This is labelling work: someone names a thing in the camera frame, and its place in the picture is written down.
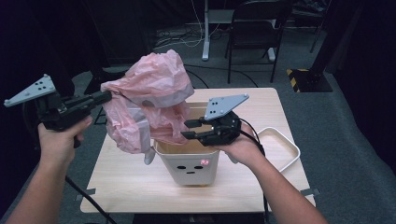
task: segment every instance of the white basket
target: white basket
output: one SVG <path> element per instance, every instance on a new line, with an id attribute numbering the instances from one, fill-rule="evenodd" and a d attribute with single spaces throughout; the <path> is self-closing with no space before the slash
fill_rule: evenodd
<path id="1" fill-rule="evenodd" d="M 207 102 L 190 103 L 190 119 L 198 119 L 205 114 Z M 195 129 L 203 132 L 210 129 L 203 126 Z M 216 178 L 219 163 L 219 151 L 204 147 L 197 140 L 187 145 L 175 146 L 154 141 L 154 148 L 163 160 L 176 183 L 180 185 L 210 185 Z"/>

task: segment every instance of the forearm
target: forearm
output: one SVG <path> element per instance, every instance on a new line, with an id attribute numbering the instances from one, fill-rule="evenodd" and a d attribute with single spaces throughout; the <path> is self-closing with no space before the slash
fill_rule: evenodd
<path id="1" fill-rule="evenodd" d="M 278 223 L 327 223 L 323 215 L 267 159 L 258 157 L 249 166 Z"/>
<path id="2" fill-rule="evenodd" d="M 67 165 L 39 164 L 7 223 L 57 223 Z"/>

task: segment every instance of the gray carpet floor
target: gray carpet floor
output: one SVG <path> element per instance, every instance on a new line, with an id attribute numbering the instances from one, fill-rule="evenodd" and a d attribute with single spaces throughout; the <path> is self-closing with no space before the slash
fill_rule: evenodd
<path id="1" fill-rule="evenodd" d="M 316 58 L 322 33 L 314 53 L 309 53 L 312 30 L 287 29 L 279 53 L 274 83 L 270 83 L 271 66 L 235 66 L 244 71 L 261 88 L 275 88 L 283 105 L 291 133 L 301 149 L 301 160 L 309 184 L 319 189 L 317 208 L 330 223 L 396 223 L 396 178 L 389 167 L 375 154 L 357 128 L 343 93 L 331 74 L 325 74 L 333 92 L 295 93 L 286 74 L 288 68 L 309 68 Z M 174 49 L 190 72 L 194 88 L 255 88 L 255 84 L 239 72 L 232 73 L 227 84 L 227 60 L 224 51 L 227 35 L 212 40 L 209 61 L 201 60 L 201 42 L 196 47 L 175 44 L 155 52 Z M 241 52 L 244 57 L 252 54 Z M 121 71 L 130 65 L 110 68 Z M 83 93 L 91 79 L 89 72 L 74 78 L 76 93 Z M 92 111 L 96 116 L 99 107 Z M 92 125 L 85 132 L 85 141 L 77 149 L 69 176 L 86 188 L 106 135 L 104 125 Z M 77 193 L 66 185 L 60 223 L 106 223 L 99 214 L 79 210 Z M 132 223 L 134 214 L 112 214 L 118 223 Z M 276 223 L 271 216 L 271 223 Z"/>

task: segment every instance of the wooden table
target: wooden table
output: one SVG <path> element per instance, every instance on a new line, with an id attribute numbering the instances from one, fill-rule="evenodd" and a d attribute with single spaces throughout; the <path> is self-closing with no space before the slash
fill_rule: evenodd
<path id="1" fill-rule="evenodd" d="M 274 127 L 291 141 L 292 136 L 282 104 L 275 89 L 209 89 L 195 90 L 187 102 L 207 102 L 211 97 L 248 93 L 249 99 L 234 112 L 250 122 L 256 131 Z M 262 139 L 268 160 L 277 168 L 289 162 L 295 153 L 273 138 Z M 186 187 L 174 182 L 157 155 L 151 165 L 143 162 L 143 154 L 129 154 L 116 148 L 107 136 L 93 169 L 88 189 L 96 189 L 92 197 L 108 213 L 229 213 L 262 212 L 262 190 L 250 170 L 233 164 L 220 152 L 215 182 L 205 187 Z M 297 160 L 282 173 L 297 189 L 309 189 L 304 168 Z M 315 205 L 313 196 L 307 199 Z M 83 200 L 81 211 L 97 210 Z"/>

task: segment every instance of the human hand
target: human hand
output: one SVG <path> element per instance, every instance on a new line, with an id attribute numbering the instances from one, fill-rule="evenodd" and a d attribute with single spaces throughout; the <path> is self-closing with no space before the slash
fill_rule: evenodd
<path id="1" fill-rule="evenodd" d="M 43 123 L 38 125 L 38 135 L 41 146 L 40 164 L 68 166 L 75 157 L 74 137 L 84 140 L 82 132 L 92 123 L 88 116 L 79 123 L 63 132 L 47 130 Z"/>
<path id="2" fill-rule="evenodd" d="M 241 130 L 245 133 L 254 136 L 253 131 L 249 126 L 245 123 L 242 123 Z M 246 136 L 240 134 L 238 138 L 236 138 L 232 144 L 224 145 L 224 146 L 214 146 L 214 148 L 224 151 L 229 154 L 237 161 L 245 164 L 247 167 L 251 167 L 251 165 L 257 160 L 262 159 L 263 155 L 256 146 L 256 144 Z"/>

